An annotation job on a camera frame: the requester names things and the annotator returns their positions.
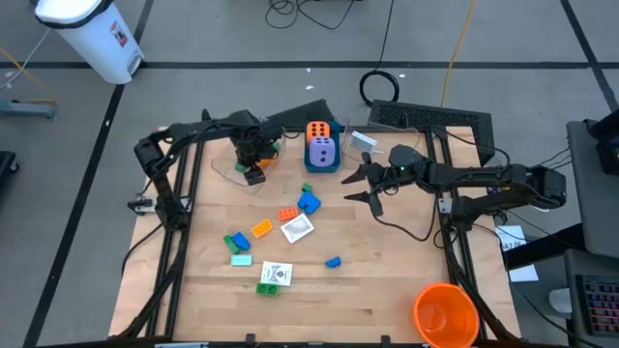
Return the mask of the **orange foam die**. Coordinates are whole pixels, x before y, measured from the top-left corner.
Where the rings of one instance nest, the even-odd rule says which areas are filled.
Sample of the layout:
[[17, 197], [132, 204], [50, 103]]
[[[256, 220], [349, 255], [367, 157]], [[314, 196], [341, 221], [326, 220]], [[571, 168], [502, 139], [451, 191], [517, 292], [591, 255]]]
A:
[[324, 121], [310, 121], [306, 124], [305, 134], [307, 144], [310, 144], [315, 137], [330, 137], [330, 124]]

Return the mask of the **playing card box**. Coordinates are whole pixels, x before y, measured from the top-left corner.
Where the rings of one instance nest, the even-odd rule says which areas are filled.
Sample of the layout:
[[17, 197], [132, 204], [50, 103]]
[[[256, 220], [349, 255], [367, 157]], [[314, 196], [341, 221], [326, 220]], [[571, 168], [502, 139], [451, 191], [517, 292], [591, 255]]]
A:
[[277, 286], [290, 286], [293, 265], [264, 261], [260, 282]]
[[350, 145], [360, 150], [361, 152], [371, 153], [375, 149], [377, 141], [363, 133], [354, 130], [351, 133]]
[[281, 231], [290, 244], [298, 242], [314, 230], [314, 226], [305, 214], [293, 218], [281, 228]]

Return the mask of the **black desk bar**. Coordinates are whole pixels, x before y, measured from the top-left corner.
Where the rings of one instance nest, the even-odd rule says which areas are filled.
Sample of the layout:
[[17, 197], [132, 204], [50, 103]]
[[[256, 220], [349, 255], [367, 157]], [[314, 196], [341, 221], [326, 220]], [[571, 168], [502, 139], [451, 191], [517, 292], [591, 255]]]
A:
[[560, 256], [568, 249], [586, 250], [581, 223], [528, 242], [526, 245], [504, 251], [503, 259], [506, 269], [510, 271], [538, 261]]

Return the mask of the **purple foam die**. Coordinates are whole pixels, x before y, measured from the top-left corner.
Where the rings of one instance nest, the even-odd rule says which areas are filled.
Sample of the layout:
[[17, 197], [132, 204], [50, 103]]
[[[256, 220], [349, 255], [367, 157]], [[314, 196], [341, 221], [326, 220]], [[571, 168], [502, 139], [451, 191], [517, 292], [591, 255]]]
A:
[[336, 144], [331, 137], [314, 137], [309, 143], [309, 162], [316, 167], [326, 167], [334, 163]]

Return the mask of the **orange pumpkin bucket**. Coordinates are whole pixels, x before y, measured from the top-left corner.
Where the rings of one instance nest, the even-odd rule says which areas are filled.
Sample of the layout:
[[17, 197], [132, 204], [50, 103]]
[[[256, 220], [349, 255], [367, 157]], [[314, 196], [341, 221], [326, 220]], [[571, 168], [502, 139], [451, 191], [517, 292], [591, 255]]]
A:
[[471, 348], [480, 319], [469, 296], [458, 286], [434, 283], [416, 297], [411, 322], [431, 348]]

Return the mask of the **black chair base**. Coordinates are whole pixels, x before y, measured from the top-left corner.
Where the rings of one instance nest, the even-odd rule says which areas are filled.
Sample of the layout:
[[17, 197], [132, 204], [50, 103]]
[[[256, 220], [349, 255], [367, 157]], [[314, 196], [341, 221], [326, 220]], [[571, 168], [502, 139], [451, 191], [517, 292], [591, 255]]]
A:
[[16, 154], [9, 151], [0, 151], [0, 177], [14, 174], [19, 170]]

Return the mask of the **yellow toy brick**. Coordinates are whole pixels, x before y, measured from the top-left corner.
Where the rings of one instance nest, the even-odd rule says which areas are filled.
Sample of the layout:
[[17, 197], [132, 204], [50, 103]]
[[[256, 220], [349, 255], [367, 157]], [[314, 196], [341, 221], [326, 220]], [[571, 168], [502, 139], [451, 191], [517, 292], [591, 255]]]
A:
[[263, 236], [265, 236], [267, 233], [269, 233], [272, 229], [273, 229], [273, 223], [269, 219], [266, 218], [262, 220], [261, 222], [259, 222], [258, 224], [256, 224], [251, 229], [251, 233], [255, 238], [260, 239]]

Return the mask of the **large blue toy block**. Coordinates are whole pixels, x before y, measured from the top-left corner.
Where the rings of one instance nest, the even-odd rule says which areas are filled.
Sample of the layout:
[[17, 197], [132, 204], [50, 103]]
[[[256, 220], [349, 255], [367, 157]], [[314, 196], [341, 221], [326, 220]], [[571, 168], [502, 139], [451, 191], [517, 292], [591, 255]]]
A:
[[297, 206], [306, 215], [314, 214], [321, 206], [321, 201], [310, 191], [304, 191], [297, 203]]

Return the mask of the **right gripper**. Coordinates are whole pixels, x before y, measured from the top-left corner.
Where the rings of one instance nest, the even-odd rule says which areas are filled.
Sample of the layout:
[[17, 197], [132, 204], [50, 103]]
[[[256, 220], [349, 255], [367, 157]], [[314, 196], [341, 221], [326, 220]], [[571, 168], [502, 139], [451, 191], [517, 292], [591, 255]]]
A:
[[394, 168], [383, 167], [371, 160], [368, 152], [362, 153], [364, 165], [360, 165], [356, 171], [341, 181], [343, 185], [353, 184], [368, 179], [369, 190], [345, 195], [345, 200], [359, 201], [369, 204], [371, 214], [374, 217], [383, 215], [382, 203], [378, 194], [385, 192], [387, 195], [398, 193], [400, 184], [396, 178]]

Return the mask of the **black desk device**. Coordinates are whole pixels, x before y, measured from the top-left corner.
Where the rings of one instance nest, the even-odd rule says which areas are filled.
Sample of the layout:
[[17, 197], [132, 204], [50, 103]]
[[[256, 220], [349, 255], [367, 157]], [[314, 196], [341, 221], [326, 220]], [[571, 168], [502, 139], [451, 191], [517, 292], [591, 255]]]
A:
[[598, 141], [596, 149], [604, 173], [619, 176], [619, 108], [600, 121], [585, 119], [583, 123]]

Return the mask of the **white round device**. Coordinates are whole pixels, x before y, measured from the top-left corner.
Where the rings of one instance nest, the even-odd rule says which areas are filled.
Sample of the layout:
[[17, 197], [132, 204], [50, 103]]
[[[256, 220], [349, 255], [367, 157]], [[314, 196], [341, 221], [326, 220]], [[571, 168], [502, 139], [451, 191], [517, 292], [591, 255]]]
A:
[[569, 288], [553, 289], [548, 293], [550, 306], [559, 313], [571, 314], [573, 312], [571, 291]]

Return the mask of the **grey stand base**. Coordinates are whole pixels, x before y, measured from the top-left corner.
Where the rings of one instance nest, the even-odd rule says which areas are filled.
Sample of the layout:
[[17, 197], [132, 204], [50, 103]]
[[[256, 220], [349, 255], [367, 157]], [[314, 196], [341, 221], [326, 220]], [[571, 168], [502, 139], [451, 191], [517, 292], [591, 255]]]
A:
[[53, 119], [56, 106], [46, 102], [21, 102], [0, 100], [0, 114], [14, 116], [40, 116], [46, 119]]

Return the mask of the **backlit keyboard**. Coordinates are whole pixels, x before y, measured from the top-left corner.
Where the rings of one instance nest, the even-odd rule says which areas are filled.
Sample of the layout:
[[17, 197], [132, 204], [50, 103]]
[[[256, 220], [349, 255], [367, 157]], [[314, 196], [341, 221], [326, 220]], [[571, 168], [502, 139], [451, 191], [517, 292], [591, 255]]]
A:
[[619, 337], [619, 277], [576, 275], [575, 284], [587, 332]]

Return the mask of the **black wedge panel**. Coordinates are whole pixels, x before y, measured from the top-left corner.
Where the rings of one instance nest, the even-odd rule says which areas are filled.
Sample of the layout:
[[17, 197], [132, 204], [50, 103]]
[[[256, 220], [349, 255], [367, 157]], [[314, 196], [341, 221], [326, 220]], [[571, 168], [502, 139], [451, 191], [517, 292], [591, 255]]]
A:
[[336, 118], [328, 106], [327, 101], [324, 99], [311, 101], [300, 106], [281, 111], [268, 116], [268, 119], [280, 121], [281, 124], [289, 131], [296, 129], [303, 130], [308, 122], [336, 121]]

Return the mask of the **clear plastic bin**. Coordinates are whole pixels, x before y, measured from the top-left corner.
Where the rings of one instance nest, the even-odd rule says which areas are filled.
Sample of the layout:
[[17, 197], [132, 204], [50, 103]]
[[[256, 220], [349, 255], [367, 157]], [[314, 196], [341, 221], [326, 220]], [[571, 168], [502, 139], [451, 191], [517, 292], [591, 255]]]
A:
[[[252, 125], [259, 124], [265, 121], [267, 120], [261, 121], [257, 119], [252, 123]], [[267, 178], [272, 174], [272, 172], [280, 163], [280, 160], [283, 158], [283, 155], [285, 153], [285, 133], [283, 134], [283, 137], [278, 141], [281, 143], [280, 154], [277, 158], [278, 162], [275, 165], [263, 169], [263, 172], [266, 176], [266, 181], [255, 186], [249, 186], [246, 179], [244, 178], [243, 172], [239, 172], [235, 169], [235, 165], [237, 164], [237, 157], [234, 147], [234, 131], [229, 137], [230, 143], [225, 146], [225, 148], [221, 151], [219, 155], [212, 159], [211, 167], [236, 189], [240, 189], [242, 192], [247, 194], [257, 194], [266, 184]]]
[[341, 137], [341, 167], [352, 171], [363, 163], [363, 152], [350, 145], [352, 131], [358, 131], [377, 141], [375, 149], [369, 154], [373, 162], [384, 166], [389, 165], [388, 157], [392, 148], [402, 144], [417, 149], [422, 138], [414, 128], [395, 128], [373, 122], [367, 122], [364, 126], [348, 123]]

